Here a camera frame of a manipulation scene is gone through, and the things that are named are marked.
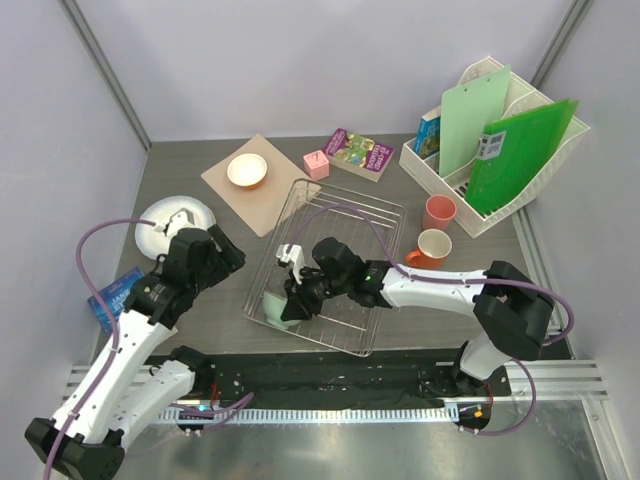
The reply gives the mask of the mint green bowl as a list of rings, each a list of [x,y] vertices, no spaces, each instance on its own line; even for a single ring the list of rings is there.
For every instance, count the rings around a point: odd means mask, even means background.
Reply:
[[[283,321],[281,316],[284,312],[287,300],[271,292],[265,292],[263,295],[262,305],[266,321],[273,327],[286,330],[295,327],[300,320]]]

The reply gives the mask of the white ceramic plate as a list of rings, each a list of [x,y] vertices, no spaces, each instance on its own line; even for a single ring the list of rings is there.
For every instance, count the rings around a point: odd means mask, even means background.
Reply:
[[[144,211],[140,219],[153,223],[153,226],[137,224],[135,229],[136,246],[151,260],[168,252],[170,241],[179,230],[207,230],[216,223],[215,215],[203,202],[182,195],[155,202]]]

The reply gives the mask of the orange bowl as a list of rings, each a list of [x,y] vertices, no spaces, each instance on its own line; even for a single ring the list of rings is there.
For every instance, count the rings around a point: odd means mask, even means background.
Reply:
[[[229,181],[242,189],[257,187],[267,176],[266,160],[254,153],[240,154],[234,157],[227,167]]]

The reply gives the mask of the orange mug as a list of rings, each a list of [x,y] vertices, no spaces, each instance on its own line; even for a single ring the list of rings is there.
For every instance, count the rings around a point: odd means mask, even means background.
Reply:
[[[428,229],[417,239],[417,248],[405,257],[409,267],[435,270],[441,266],[452,251],[452,241],[443,231]]]

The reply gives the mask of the pink plastic cup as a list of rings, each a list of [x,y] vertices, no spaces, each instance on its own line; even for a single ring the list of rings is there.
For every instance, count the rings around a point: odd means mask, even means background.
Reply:
[[[422,228],[445,231],[456,213],[457,206],[451,198],[446,195],[430,196],[425,203]]]

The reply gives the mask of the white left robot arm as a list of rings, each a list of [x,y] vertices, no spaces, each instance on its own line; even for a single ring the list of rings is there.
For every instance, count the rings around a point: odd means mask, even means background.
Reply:
[[[183,227],[156,259],[154,269],[136,280],[112,335],[75,392],[48,418],[35,418],[25,439],[45,467],[69,479],[111,479],[126,450],[172,402],[205,397],[215,373],[209,357],[187,346],[168,360],[133,394],[127,392],[140,368],[166,339],[197,296],[245,264],[245,254],[218,225]]]

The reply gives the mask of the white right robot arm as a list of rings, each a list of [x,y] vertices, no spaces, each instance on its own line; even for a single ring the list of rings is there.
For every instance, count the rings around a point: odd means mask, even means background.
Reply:
[[[314,267],[296,244],[279,246],[276,258],[288,271],[283,322],[309,320],[339,296],[369,309],[424,307],[475,318],[481,334],[463,343],[451,366],[422,379],[429,396],[475,395],[508,361],[539,359],[554,309],[550,294],[502,261],[471,272],[419,270],[363,260],[334,237],[313,247]]]

